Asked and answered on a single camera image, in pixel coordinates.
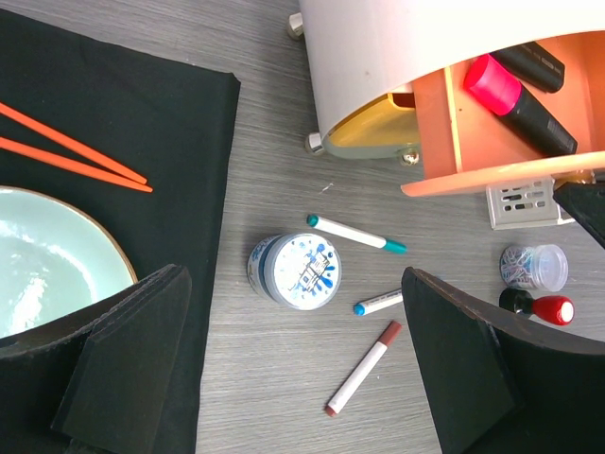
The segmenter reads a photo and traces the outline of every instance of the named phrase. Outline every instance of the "light blue plate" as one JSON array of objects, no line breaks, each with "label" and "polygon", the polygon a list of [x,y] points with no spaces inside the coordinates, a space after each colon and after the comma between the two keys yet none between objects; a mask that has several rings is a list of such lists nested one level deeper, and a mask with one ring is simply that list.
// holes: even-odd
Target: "light blue plate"
[{"label": "light blue plate", "polygon": [[134,282],[129,260],[93,219],[42,194],[0,186],[0,338]]}]

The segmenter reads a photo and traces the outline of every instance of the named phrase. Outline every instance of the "drawer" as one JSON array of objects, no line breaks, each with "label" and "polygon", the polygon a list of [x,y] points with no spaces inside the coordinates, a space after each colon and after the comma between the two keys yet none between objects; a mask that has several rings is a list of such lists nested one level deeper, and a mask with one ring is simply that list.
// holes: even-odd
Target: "drawer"
[{"label": "drawer", "polygon": [[424,180],[402,186],[412,197],[476,192],[486,184],[605,167],[605,32],[538,43],[565,64],[565,83],[547,94],[525,86],[578,141],[573,156],[544,158],[463,88],[472,61],[413,82]]}]

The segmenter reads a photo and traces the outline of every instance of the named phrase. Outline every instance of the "small plastic jar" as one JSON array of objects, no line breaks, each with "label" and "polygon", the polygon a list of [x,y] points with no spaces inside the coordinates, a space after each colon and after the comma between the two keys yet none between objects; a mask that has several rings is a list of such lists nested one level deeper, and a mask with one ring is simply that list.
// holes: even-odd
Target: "small plastic jar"
[{"label": "small plastic jar", "polygon": [[326,305],[336,294],[342,269],[335,247],[314,234],[271,236],[248,259],[248,280],[261,296],[299,310]]},{"label": "small plastic jar", "polygon": [[500,274],[511,288],[559,291],[567,282],[567,258],[559,246],[509,246],[500,257]]}]

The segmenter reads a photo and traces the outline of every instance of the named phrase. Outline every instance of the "orange chopstick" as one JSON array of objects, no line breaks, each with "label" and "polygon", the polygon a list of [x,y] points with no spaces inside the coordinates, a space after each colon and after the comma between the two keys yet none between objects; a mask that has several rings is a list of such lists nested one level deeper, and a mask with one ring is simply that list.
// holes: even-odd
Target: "orange chopstick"
[{"label": "orange chopstick", "polygon": [[97,180],[101,180],[102,182],[119,184],[120,186],[129,187],[130,189],[136,189],[137,191],[153,191],[153,188],[145,184],[140,184],[129,180],[128,178],[120,177],[119,175],[115,175],[114,173],[101,170],[100,168],[88,166],[86,164],[79,163],[78,161],[64,158],[63,156],[59,156],[48,151],[33,148],[29,145],[20,144],[19,142],[14,142],[4,137],[0,137],[0,148],[12,151],[13,153],[21,154],[23,156],[27,156],[28,158],[32,158],[37,161],[42,161],[43,163],[47,163],[52,166],[71,170],[72,172],[79,173],[80,175],[96,178]]},{"label": "orange chopstick", "polygon": [[43,125],[39,121],[34,120],[33,118],[29,118],[27,115],[24,115],[20,112],[11,109],[11,107],[7,106],[0,102],[0,114],[7,116],[8,118],[16,121],[17,123],[21,123],[24,126],[27,126],[31,130],[48,137],[50,140],[57,142],[58,144],[63,145],[66,148],[71,149],[73,152],[84,156],[85,158],[90,159],[94,163],[99,164],[100,166],[104,166],[109,170],[113,170],[115,173],[119,173],[120,175],[133,180],[134,182],[145,184],[147,183],[147,178],[139,175],[138,173],[130,170],[126,166],[122,166],[120,163],[114,161],[112,158],[105,156],[104,154],[92,149],[77,140],[72,139],[71,137],[66,136],[65,134],[53,130],[46,125]]}]

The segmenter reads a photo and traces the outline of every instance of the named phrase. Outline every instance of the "white plastic basket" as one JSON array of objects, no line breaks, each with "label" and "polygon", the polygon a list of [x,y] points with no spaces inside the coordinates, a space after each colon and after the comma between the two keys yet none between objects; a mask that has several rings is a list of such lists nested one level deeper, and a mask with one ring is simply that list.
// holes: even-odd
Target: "white plastic basket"
[{"label": "white plastic basket", "polygon": [[553,201],[552,178],[492,184],[486,195],[494,230],[562,225],[575,220]]}]

